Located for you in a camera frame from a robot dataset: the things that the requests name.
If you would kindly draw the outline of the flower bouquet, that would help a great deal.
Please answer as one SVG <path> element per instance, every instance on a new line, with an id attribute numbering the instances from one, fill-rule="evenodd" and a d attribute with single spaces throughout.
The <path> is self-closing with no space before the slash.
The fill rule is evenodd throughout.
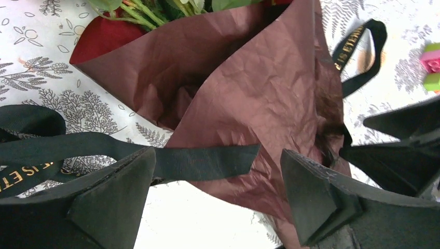
<path id="1" fill-rule="evenodd" d="M 98 15 L 111 21 L 140 25 L 151 31 L 170 21 L 256 4 L 252 0 L 90 0 Z"/>

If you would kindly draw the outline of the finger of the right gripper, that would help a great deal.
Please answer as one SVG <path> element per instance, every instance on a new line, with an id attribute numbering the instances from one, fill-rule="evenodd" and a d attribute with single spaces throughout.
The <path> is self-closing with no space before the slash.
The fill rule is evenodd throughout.
<path id="1" fill-rule="evenodd" d="M 439 139 L 343 147 L 339 154 L 382 189 L 419 197 L 439 177 Z"/>
<path id="2" fill-rule="evenodd" d="M 401 140 L 435 131 L 439 129 L 439 96 L 370 116 L 363 125 Z"/>

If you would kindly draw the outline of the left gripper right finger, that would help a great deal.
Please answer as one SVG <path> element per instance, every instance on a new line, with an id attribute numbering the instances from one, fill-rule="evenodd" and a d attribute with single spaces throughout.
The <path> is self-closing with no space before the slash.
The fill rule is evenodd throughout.
<path id="1" fill-rule="evenodd" d="M 439 203 L 372 187 L 288 149 L 280 164 L 301 246 L 439 248 Z"/>

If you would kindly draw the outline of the red and brown wrapping paper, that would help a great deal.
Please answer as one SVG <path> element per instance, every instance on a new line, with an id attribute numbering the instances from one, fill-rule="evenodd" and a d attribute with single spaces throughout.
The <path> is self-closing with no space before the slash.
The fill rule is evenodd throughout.
<path id="1" fill-rule="evenodd" d="M 169 148 L 259 144 L 248 174 L 194 186 L 271 216 L 284 246 L 300 247 L 282 150 L 330 166 L 343 144 L 341 80 L 319 1 L 252 4 L 183 17 L 148 33 L 96 17 L 70 63 L 172 130 Z"/>

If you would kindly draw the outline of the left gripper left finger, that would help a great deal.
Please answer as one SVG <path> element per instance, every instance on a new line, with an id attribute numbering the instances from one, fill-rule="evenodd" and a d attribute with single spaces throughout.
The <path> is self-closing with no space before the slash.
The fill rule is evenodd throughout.
<path id="1" fill-rule="evenodd" d="M 1 248 L 133 248 L 153 148 L 28 198 L 1 199 Z"/>

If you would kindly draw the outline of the black gold-lettered ribbon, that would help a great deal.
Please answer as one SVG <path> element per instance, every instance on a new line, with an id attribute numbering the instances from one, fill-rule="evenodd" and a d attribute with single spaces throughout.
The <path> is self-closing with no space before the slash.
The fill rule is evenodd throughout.
<path id="1" fill-rule="evenodd" d="M 231 17 L 182 18 L 114 50 L 117 59 L 113 66 L 111 55 L 106 54 L 97 62 L 88 62 L 86 68 L 96 73 L 98 81 L 122 82 L 116 68 L 127 55 L 151 76 L 153 67 L 146 65 L 146 56 L 129 52 L 129 48 L 156 50 L 160 37 L 164 37 L 164 52 L 174 56 L 199 48 L 202 58 L 196 67 L 200 67 L 236 40 L 272 38 L 281 24 L 281 19 L 276 19 L 265 29 L 259 22 Z M 280 172 L 281 146 L 274 146 L 276 154 L 271 156 L 265 142 L 251 132 L 247 133 L 251 140 L 242 146 L 215 142 L 209 147 L 206 132 L 192 133 L 181 124 L 171 137 L 171 146 L 157 148 L 120 141 L 100 132 L 67 134 L 65 129 L 65 121 L 56 110 L 37 105 L 1 107 L 2 211 L 68 203 L 94 186 L 103 186 L 108 177 L 146 151 L 153 154 L 153 160 L 141 165 L 145 169 L 141 180 L 144 189 L 158 177 L 191 182 L 212 196 L 255 210 L 286 201 L 286 196 L 276 191 L 283 188 L 283 181 L 274 183 L 256 172 L 269 162 Z"/>

